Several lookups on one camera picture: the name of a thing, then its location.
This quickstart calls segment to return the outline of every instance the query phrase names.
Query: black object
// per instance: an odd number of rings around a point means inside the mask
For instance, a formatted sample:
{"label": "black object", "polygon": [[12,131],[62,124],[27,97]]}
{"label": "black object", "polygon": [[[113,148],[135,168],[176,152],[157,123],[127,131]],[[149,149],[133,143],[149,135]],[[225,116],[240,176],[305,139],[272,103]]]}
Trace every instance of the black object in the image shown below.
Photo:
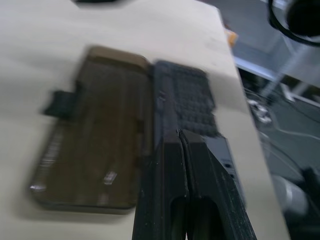
{"label": "black object", "polygon": [[75,2],[78,4],[103,4],[103,3],[114,3],[119,0],[76,0]]}
{"label": "black object", "polygon": [[301,36],[320,35],[320,0],[295,0],[286,16],[291,32]]}
{"label": "black object", "polygon": [[166,133],[189,130],[203,137],[210,151],[233,178],[243,202],[243,190],[229,151],[212,111],[215,101],[207,74],[193,67],[158,61],[153,67],[154,144]]}
{"label": "black object", "polygon": [[67,92],[62,90],[54,91],[52,94],[52,101],[49,106],[43,111],[43,114],[64,120],[71,119],[74,115],[74,111],[81,91],[82,88],[79,83],[76,84],[74,92]]}
{"label": "black object", "polygon": [[278,21],[273,10],[273,3],[274,0],[268,0],[269,23],[273,28],[279,30],[282,34],[298,43],[310,45],[313,47],[320,47],[320,42],[310,41],[296,35],[303,33],[304,36],[311,37],[316,36],[320,32],[320,2],[318,0],[295,1],[291,6],[291,10],[288,11],[287,21],[289,29],[286,29]]}
{"label": "black object", "polygon": [[317,208],[320,209],[320,171],[314,167],[309,167],[302,172],[306,192],[312,198]]}
{"label": "black object", "polygon": [[255,240],[236,185],[198,134],[166,134],[146,162],[132,240]]}

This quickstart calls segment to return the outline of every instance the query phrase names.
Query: beige tabletop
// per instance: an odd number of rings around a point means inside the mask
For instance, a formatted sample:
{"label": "beige tabletop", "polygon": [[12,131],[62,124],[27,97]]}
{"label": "beige tabletop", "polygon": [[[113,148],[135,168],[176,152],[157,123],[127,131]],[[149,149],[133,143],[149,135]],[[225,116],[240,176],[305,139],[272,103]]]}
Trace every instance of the beige tabletop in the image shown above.
{"label": "beige tabletop", "polygon": [[6,240],[129,240],[129,215],[54,212],[26,197],[27,179],[53,119],[40,115],[68,90],[87,45],[199,67],[210,76],[258,240],[289,239],[219,11],[193,0],[127,0],[79,9],[69,0],[0,3],[0,234]]}

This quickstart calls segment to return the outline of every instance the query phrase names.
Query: floor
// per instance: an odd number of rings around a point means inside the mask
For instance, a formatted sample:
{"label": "floor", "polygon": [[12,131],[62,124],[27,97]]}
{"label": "floor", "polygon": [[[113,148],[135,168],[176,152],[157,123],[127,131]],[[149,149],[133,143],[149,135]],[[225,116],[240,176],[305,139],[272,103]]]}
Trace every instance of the floor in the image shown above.
{"label": "floor", "polygon": [[[297,185],[303,184],[302,170],[309,167],[320,170],[320,108],[299,100],[290,104],[280,89],[270,99],[261,98],[257,93],[263,83],[247,72],[240,70],[240,75],[247,97],[264,103],[272,118],[272,123],[268,124],[255,119],[270,173]],[[303,221],[299,225],[289,225],[293,240],[319,239],[319,210],[313,203],[309,204]]]}
{"label": "floor", "polygon": [[[293,106],[319,122],[309,119]],[[269,110],[274,118],[273,123],[258,125],[258,129],[272,142],[272,145],[264,144],[263,148],[270,171],[294,182],[302,180],[299,169],[289,157],[301,169],[320,169],[320,108],[298,100],[290,105],[278,98]]]}

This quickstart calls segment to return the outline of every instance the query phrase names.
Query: black cable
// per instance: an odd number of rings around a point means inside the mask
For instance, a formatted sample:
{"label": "black cable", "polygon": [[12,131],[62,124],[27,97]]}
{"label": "black cable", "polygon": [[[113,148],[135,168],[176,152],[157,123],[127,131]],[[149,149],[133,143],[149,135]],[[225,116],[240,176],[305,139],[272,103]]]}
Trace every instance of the black cable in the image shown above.
{"label": "black cable", "polygon": [[283,35],[287,36],[288,38],[305,45],[310,45],[313,47],[320,47],[320,42],[309,41],[307,39],[301,38],[297,35],[294,35],[290,30],[286,29],[281,23],[278,21],[273,8],[274,0],[268,0],[268,10],[269,10],[269,17],[271,23],[278,29]]}
{"label": "black cable", "polygon": [[271,101],[272,100],[270,97],[262,96],[259,93],[250,90],[249,88],[245,88],[244,87],[243,89],[244,89],[244,92],[246,93],[246,95],[249,94],[249,95],[252,95],[252,96],[255,96],[255,97],[258,97],[258,98],[265,99],[267,101]]}
{"label": "black cable", "polygon": [[290,105],[291,108],[293,108],[293,109],[296,110],[297,112],[301,113],[301,114],[304,115],[306,118],[314,121],[315,123],[320,124],[320,121],[319,121],[319,120],[316,120],[316,119],[310,117],[309,115],[307,115],[306,113],[304,113],[303,111],[301,111],[299,108],[297,108],[292,102],[289,102],[289,101],[286,101],[286,102]]}
{"label": "black cable", "polygon": [[286,156],[288,159],[291,160],[291,162],[294,164],[294,166],[299,170],[299,172],[302,175],[303,169],[300,167],[300,165],[288,154],[286,153],[284,150],[282,150],[280,147],[278,147],[277,145],[275,145],[272,141],[269,141],[270,144],[277,149],[280,153],[282,153],[284,156]]}
{"label": "black cable", "polygon": [[305,112],[303,112],[302,110],[300,110],[297,106],[295,106],[292,102],[287,101],[285,99],[285,97],[283,95],[281,95],[280,93],[274,91],[274,93],[276,93],[280,98],[282,98],[287,104],[290,105],[291,108],[293,108],[294,110],[296,110],[297,112],[299,112],[300,114],[304,115],[306,118],[308,118],[311,121],[314,121],[317,124],[320,124],[320,121],[317,119],[314,119],[313,117],[309,116],[308,114],[306,114]]}

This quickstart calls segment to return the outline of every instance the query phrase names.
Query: gray floor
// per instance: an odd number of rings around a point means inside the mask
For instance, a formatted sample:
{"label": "gray floor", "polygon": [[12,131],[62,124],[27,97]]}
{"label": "gray floor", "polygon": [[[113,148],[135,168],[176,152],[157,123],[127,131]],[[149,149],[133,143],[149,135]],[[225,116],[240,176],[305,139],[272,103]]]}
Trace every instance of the gray floor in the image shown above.
{"label": "gray floor", "polygon": [[[320,108],[302,101],[296,101],[293,105],[320,122]],[[273,123],[269,125],[258,124],[257,128],[277,146],[274,147],[263,141],[270,172],[294,182],[302,180],[295,164],[282,151],[294,159],[301,169],[310,166],[320,169],[320,123],[308,119],[284,99],[278,99],[269,109],[273,113],[272,117],[276,119],[273,119]],[[319,139],[281,132],[275,126],[289,132],[313,135]]]}

